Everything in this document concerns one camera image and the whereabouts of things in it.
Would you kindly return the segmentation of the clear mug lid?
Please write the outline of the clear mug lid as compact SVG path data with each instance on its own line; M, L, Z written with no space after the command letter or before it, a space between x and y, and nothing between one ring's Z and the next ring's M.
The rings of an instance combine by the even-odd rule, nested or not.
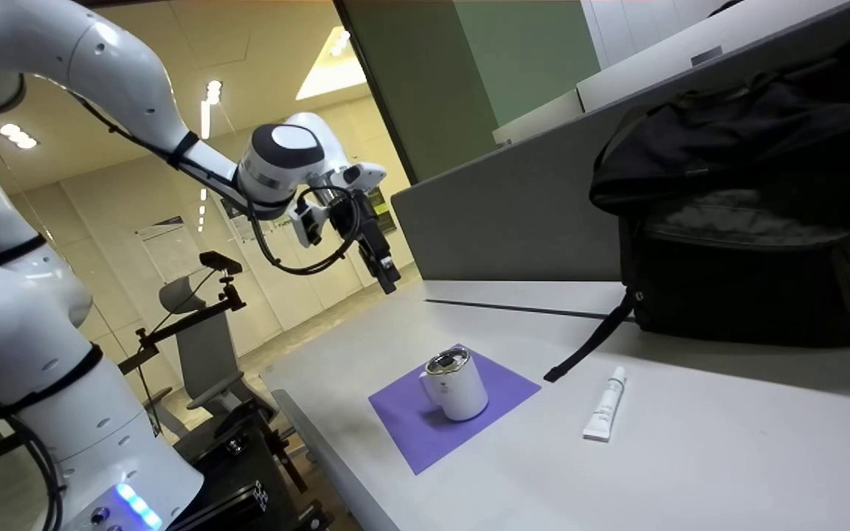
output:
M446 375L462 369L470 360L470 352L465 347L451 347L425 363L424 370L429 375Z

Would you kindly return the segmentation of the white mug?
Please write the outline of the white mug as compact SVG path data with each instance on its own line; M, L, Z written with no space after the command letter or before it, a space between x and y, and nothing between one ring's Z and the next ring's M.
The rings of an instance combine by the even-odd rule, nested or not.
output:
M423 367L418 382L432 406L438 407L451 421L474 419L489 403L485 384L471 353L469 363L451 374L429 375Z

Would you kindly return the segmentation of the grey desk partition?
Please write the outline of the grey desk partition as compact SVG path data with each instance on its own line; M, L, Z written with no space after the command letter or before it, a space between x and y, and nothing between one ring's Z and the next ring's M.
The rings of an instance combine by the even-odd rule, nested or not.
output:
M628 111L829 52L850 0L743 0L579 83L584 113L400 192L429 281L618 281L618 226L591 205L592 164Z

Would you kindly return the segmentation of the ceiling light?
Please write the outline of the ceiling light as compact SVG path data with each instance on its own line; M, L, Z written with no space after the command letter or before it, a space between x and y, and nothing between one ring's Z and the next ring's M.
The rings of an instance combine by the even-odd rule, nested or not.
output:
M205 94L200 101L200 128L199 136L203 140L210 138L210 128L212 127L212 111L213 108L221 104L221 90L223 83L220 80L211 80L206 84Z
M0 135L12 142L19 149L33 149L38 145L38 141L27 134L20 125L13 123L3 124L0 127Z

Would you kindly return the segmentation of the grey office chair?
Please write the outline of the grey office chair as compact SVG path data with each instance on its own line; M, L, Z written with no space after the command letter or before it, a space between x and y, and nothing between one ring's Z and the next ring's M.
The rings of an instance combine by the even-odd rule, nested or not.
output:
M245 379L227 315L241 309L232 276L222 283L218 302L210 305L200 298L189 277L180 277L159 289L159 302L179 321L153 333L155 339L174 337L178 350L188 411L206 412L216 420L229 417L236 408L255 406L267 423L277 417L275 407L257 393Z

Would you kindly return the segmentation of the purple mat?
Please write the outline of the purple mat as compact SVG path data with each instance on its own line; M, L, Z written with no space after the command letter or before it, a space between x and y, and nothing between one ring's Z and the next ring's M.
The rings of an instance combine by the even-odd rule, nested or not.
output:
M446 416L435 402L438 394L428 390L427 364L415 367L368 397L415 475L472 440L541 389L539 384L462 344L450 347L446 353L461 358L481 377L488 403L472 419L453 420Z

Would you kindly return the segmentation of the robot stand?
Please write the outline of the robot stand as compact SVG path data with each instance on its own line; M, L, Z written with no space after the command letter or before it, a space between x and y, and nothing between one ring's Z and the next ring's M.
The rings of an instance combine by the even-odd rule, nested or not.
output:
M176 451L204 481L166 531L331 531L320 501L298 505L288 491L277 464L286 446L253 400L180 437Z

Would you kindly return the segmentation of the white tube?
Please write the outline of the white tube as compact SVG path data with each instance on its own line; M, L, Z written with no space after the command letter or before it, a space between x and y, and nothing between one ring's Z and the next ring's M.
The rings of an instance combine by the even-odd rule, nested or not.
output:
M618 404L626 389L626 381L626 369L622 366L616 367L607 381L607 387L601 394L601 399L591 414L590 420L581 432L584 440L597 441L597 443L607 443L610 440Z

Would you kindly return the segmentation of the black bag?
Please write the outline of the black bag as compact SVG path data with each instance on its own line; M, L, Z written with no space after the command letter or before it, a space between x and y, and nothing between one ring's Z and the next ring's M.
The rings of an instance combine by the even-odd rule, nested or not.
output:
M850 40L630 108L588 198L617 219L625 292L546 382L627 319L686 339L850 347Z

